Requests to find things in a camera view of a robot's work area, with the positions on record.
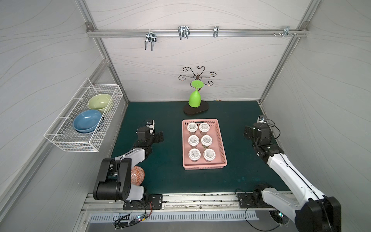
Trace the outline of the yogurt cup table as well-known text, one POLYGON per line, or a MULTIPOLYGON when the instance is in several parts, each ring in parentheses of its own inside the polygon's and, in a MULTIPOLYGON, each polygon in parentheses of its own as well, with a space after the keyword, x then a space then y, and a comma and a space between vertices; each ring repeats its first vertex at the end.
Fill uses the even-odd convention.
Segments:
POLYGON ((192 147, 192 148, 196 148, 197 145, 199 144, 200 140, 199 140, 199 137, 195 134, 189 136, 188 138, 188 144, 192 147))
POLYGON ((201 152, 197 148, 189 151, 188 157, 192 162, 197 162, 201 158, 201 152))
POLYGON ((204 157, 204 159, 205 159, 206 162, 211 162, 211 161, 213 161, 216 158, 216 153, 215 153, 215 151, 213 149, 207 148, 203 152, 203 157, 204 157))

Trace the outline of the pink plastic basket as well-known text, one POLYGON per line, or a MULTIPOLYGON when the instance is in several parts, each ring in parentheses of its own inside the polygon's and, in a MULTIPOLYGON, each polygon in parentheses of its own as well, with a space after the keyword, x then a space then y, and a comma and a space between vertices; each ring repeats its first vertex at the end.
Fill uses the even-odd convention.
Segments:
POLYGON ((217 119, 185 119, 182 121, 182 145, 183 145, 183 167, 185 170, 200 170, 200 169, 221 169, 225 167, 228 162, 226 158, 226 153, 224 150, 223 140, 221 136, 221 131, 219 127, 219 123, 217 119), (197 162, 192 162, 189 157, 188 153, 192 149, 192 147, 188 144, 188 138, 190 136, 189 132, 187 131, 187 125, 190 122, 195 122, 198 125, 198 130, 195 135, 199 137, 199 144, 197 145, 197 149, 201 152, 201 158, 197 162), (210 130, 207 135, 211 136, 213 139, 212 145, 208 148, 211 148, 216 153, 216 158, 211 162, 206 162, 203 157, 203 152, 206 150, 201 143, 201 135, 199 130, 199 125, 203 122, 206 122, 210 126, 210 130))

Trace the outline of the green yogurt cup white lid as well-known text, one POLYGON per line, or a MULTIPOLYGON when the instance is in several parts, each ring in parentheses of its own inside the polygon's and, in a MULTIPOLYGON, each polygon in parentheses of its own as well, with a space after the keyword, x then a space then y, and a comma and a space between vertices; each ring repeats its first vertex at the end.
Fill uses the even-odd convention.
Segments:
POLYGON ((202 143, 202 146, 204 148, 208 148, 210 145, 212 145, 213 143, 213 139, 211 136, 209 135, 204 135, 202 138, 201 138, 201 143, 202 143))

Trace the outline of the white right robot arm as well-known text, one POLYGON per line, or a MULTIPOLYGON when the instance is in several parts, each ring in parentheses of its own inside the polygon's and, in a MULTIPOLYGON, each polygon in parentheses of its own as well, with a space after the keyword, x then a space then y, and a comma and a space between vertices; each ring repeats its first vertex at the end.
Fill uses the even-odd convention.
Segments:
POLYGON ((271 169, 295 196, 290 199, 268 184, 257 185, 253 192, 256 206, 270 205, 293 221, 299 232, 340 232, 341 204, 335 197, 327 197, 311 184, 289 161, 284 151, 271 142, 268 124, 257 122, 245 127, 244 136, 271 169))

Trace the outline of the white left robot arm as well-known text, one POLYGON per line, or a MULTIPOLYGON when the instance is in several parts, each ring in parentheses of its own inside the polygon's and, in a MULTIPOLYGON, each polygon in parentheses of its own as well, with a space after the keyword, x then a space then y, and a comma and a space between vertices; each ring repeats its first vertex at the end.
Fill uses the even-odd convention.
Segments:
POLYGON ((152 145, 164 141, 163 132, 149 135, 145 140, 137 140, 133 148, 115 158, 102 160, 93 189, 95 200, 141 201, 145 188, 132 184, 131 170, 152 153, 152 145))

